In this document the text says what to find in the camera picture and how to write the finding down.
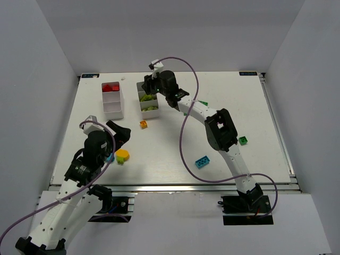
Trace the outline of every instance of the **white backdrop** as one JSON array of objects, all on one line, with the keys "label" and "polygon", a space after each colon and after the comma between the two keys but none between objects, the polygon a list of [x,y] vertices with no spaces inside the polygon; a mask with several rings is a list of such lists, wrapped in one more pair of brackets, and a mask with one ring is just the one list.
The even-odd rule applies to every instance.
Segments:
[{"label": "white backdrop", "polygon": [[[0,235],[31,213],[48,182],[69,119],[77,77],[35,0],[0,8]],[[31,219],[8,233],[17,254]]]},{"label": "white backdrop", "polygon": [[306,0],[267,73],[301,189],[340,254],[340,2]]},{"label": "white backdrop", "polygon": [[[197,71],[266,72],[304,0],[37,0],[76,74],[145,72],[175,55]],[[176,62],[173,71],[188,71]]]}]

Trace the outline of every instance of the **yellow round piece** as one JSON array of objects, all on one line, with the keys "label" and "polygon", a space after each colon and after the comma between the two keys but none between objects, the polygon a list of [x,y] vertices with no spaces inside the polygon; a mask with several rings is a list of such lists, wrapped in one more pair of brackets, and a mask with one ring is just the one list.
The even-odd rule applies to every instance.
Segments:
[{"label": "yellow round piece", "polygon": [[124,158],[124,161],[127,161],[130,157],[130,154],[127,150],[119,149],[118,151],[116,151],[116,156]]}]

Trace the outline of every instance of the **red block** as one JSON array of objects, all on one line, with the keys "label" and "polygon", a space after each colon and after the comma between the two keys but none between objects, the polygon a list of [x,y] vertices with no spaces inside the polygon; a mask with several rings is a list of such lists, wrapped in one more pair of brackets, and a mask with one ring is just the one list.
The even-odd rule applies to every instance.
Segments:
[{"label": "red block", "polygon": [[112,88],[109,86],[109,84],[106,84],[104,87],[103,87],[103,92],[111,92],[112,91]]},{"label": "red block", "polygon": [[119,85],[113,85],[112,91],[119,91]]}]

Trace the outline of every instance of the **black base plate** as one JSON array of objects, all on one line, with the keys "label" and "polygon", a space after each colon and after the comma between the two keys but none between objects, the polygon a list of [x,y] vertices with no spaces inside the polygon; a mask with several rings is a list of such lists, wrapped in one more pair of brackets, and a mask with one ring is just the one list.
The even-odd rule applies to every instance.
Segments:
[{"label": "black base plate", "polygon": [[230,195],[222,197],[218,202],[223,207],[223,224],[226,225],[273,225],[272,215],[261,218],[271,210],[270,201],[264,195],[252,208],[239,196]]}]

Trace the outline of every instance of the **blue lego brick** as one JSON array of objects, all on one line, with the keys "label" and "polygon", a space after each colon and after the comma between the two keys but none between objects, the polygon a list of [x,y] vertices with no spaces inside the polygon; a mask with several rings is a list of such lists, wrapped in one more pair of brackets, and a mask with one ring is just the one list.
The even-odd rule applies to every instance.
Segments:
[{"label": "blue lego brick", "polygon": [[199,160],[195,161],[195,165],[198,169],[204,167],[205,165],[208,165],[210,162],[210,159],[207,156],[204,156],[200,158]]}]

